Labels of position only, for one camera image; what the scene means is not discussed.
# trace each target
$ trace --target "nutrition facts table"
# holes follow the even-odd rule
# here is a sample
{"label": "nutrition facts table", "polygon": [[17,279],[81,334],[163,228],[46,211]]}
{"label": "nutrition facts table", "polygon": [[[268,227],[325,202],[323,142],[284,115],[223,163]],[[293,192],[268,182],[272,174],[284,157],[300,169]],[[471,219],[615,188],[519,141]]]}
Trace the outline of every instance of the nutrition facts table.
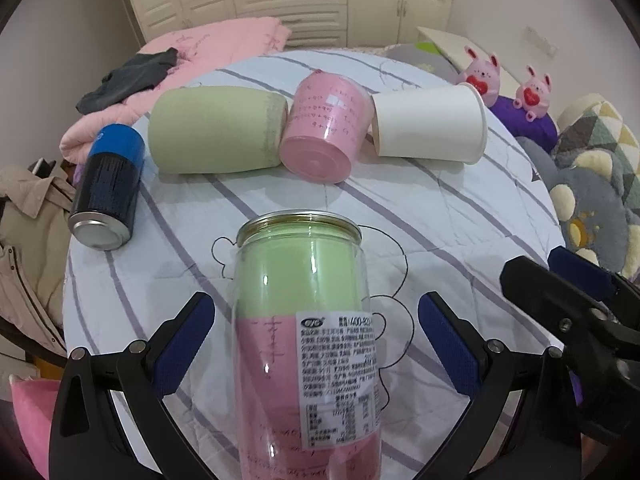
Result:
{"label": "nutrition facts table", "polygon": [[371,314],[299,312],[296,328],[302,446],[334,447],[371,434],[380,423]]}

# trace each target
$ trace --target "gray plush toy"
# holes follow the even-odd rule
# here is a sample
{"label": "gray plush toy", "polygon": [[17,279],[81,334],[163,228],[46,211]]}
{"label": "gray plush toy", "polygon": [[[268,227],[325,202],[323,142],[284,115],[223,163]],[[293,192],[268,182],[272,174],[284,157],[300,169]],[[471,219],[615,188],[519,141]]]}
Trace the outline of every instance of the gray plush toy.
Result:
{"label": "gray plush toy", "polygon": [[525,137],[531,158],[556,209],[567,249],[631,278],[640,266],[640,218],[622,202],[622,167],[607,150],[581,150],[558,161]]}

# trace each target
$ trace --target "screw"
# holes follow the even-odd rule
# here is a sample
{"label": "screw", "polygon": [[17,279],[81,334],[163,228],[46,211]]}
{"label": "screw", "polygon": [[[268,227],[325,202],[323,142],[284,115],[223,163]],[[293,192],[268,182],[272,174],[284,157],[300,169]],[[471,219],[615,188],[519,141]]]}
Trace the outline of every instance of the screw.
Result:
{"label": "screw", "polygon": [[631,379],[631,375],[629,374],[629,365],[626,363],[626,361],[623,361],[622,359],[618,359],[616,361],[616,368],[620,372],[620,375],[622,375],[622,377],[625,378],[627,381]]}
{"label": "screw", "polygon": [[504,343],[502,341],[498,341],[497,339],[489,339],[486,345],[487,348],[494,354],[499,354],[504,350]]}
{"label": "screw", "polygon": [[560,320],[560,325],[558,325],[558,328],[560,329],[560,332],[569,332],[569,330],[571,330],[571,325],[574,324],[573,321],[571,321],[568,317],[563,317]]}
{"label": "screw", "polygon": [[71,358],[74,361],[79,361],[84,357],[85,354],[86,354],[86,349],[82,347],[74,348],[74,350],[71,352]]}
{"label": "screw", "polygon": [[549,355],[553,359],[559,359],[562,357],[562,350],[559,349],[557,346],[550,346],[548,350],[549,350]]}
{"label": "screw", "polygon": [[146,348],[146,341],[137,339],[129,345],[129,352],[132,354],[139,354]]}
{"label": "screw", "polygon": [[591,313],[601,321],[607,320],[607,314],[605,314],[603,311],[601,311],[598,308],[592,308]]}

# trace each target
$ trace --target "striped tablecloth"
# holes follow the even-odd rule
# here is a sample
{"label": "striped tablecloth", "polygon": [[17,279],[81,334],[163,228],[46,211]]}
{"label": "striped tablecloth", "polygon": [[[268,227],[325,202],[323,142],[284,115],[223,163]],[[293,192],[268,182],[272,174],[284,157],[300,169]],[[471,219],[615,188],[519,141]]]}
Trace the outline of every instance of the striped tablecloth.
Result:
{"label": "striped tablecloth", "polygon": [[[446,84],[393,60],[324,50],[255,57],[190,86],[248,86],[291,98],[316,68],[348,76],[372,93]],[[439,291],[482,336],[500,338],[512,350],[541,351],[550,340],[502,297],[498,276],[505,261],[520,254],[544,262],[563,243],[561,232],[529,159],[495,116],[487,115],[488,144],[473,166],[378,158],[367,141],[351,177],[336,186],[303,182],[282,166],[158,175],[147,150],[131,241],[103,253],[72,240],[64,298],[68,350],[121,351],[133,339],[148,338],[195,291],[210,294],[218,310],[214,327],[180,389],[165,403],[215,474],[238,480],[229,323],[234,248],[222,237],[235,239],[247,219],[274,210],[340,213],[363,226],[370,293],[376,296],[372,307],[387,320],[378,341],[389,392],[383,399],[382,478],[412,478],[467,402],[417,326],[418,298]],[[147,125],[148,116],[134,125],[145,139]],[[155,468],[120,394],[116,406],[140,462]]]}

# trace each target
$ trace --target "wall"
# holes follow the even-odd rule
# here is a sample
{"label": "wall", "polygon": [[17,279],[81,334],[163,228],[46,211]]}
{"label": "wall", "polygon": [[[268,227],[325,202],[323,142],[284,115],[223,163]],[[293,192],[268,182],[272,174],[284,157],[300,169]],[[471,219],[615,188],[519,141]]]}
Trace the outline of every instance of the wall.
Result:
{"label": "wall", "polygon": [[61,160],[78,99],[137,49],[122,0],[23,0],[0,33],[0,167]]}
{"label": "wall", "polygon": [[[526,25],[559,48],[553,60],[524,43]],[[599,92],[640,136],[640,48],[610,0],[453,0],[447,30],[495,51],[516,79],[527,63],[549,72],[552,115]]]}

